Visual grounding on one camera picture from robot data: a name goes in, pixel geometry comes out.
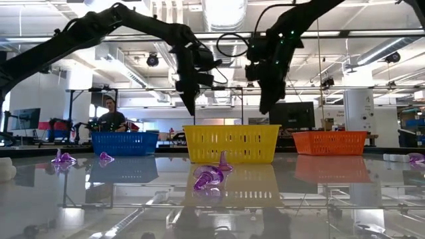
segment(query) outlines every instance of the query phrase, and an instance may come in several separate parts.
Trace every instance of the person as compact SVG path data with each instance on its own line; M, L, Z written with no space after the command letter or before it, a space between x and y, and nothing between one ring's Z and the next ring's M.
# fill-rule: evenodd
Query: person
M125 132L127 129L126 118L122 113L115 111L115 100L108 98L106 100L106 107L109 112L100 116L98 119L98 122L101 125L101 130Z

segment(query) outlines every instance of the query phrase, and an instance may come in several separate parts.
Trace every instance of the reflective surface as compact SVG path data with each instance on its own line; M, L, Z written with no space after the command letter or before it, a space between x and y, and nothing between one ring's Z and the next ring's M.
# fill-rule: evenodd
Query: reflective surface
M425 165L382 155L276 154L201 191L187 154L73 157L0 184L1 239L425 238Z

